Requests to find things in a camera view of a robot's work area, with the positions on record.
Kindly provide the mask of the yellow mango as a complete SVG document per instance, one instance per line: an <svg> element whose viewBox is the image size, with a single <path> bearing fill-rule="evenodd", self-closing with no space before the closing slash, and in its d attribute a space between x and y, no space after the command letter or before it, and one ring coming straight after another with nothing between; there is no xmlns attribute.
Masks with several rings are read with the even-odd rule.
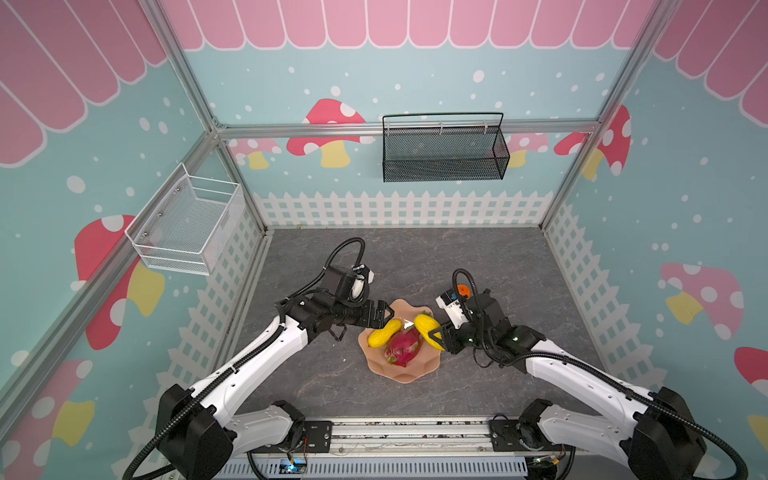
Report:
<svg viewBox="0 0 768 480"><path fill-rule="evenodd" d="M413 323L416 330L428 345L438 351L445 350L442 344L440 324L429 313L420 313L415 317Z"/></svg>
<svg viewBox="0 0 768 480"><path fill-rule="evenodd" d="M402 329L402 322L399 319L389 320L388 323L381 329L374 330L367 339L367 344L370 348L378 349L385 347L391 338L399 333Z"/></svg>

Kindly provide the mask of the pink scalloped fruit bowl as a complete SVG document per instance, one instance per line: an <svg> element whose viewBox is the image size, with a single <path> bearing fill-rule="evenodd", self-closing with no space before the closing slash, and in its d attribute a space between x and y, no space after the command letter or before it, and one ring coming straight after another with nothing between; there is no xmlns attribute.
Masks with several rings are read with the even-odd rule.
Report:
<svg viewBox="0 0 768 480"><path fill-rule="evenodd" d="M434 314L429 307L415 307L403 299L395 300L391 308L393 319L381 330L364 330L358 336L358 344L373 373L409 384L440 366L441 351L416 328L417 324L426 325L425 318L433 318Z"/></svg>

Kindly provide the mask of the pink dragon fruit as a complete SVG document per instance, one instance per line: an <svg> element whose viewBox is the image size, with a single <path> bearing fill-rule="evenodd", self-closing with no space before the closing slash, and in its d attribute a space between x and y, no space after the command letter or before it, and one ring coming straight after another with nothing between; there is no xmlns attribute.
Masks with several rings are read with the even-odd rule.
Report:
<svg viewBox="0 0 768 480"><path fill-rule="evenodd" d="M412 326L391 338L384 355L389 364L406 367L418 355L422 344L420 333Z"/></svg>

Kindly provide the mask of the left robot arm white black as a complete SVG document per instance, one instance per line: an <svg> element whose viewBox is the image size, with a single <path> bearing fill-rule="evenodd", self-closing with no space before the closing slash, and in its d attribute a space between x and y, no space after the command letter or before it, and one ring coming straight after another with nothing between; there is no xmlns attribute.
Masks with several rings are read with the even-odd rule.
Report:
<svg viewBox="0 0 768 480"><path fill-rule="evenodd" d="M147 473L149 479L172 471L185 479L212 479L240 453L268 445L293 447L290 438L302 419L296 408L278 401L241 415L241 405L319 334L336 325L379 329L394 317L386 302L369 299L365 287L341 293L309 289L279 301L276 310L267 329L226 364L188 388L173 385L161 396L155 434L130 461L124 478L142 478L139 468L153 452L168 463Z"/></svg>

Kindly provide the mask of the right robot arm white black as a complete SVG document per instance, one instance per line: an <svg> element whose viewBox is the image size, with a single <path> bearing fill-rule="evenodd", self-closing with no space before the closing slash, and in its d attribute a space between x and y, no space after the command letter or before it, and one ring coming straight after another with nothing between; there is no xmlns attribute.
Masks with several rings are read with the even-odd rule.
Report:
<svg viewBox="0 0 768 480"><path fill-rule="evenodd" d="M436 302L448 320L429 337L444 351L481 351L491 365L516 368L593 409L586 415L548 400L533 401L518 419L526 448L563 444L608 458L638 479L693 479L708 445L714 445L734 463L733 478L747 478L743 458L696 423L675 391L624 382L568 354L540 332L512 324L489 291L463 295L451 288Z"/></svg>

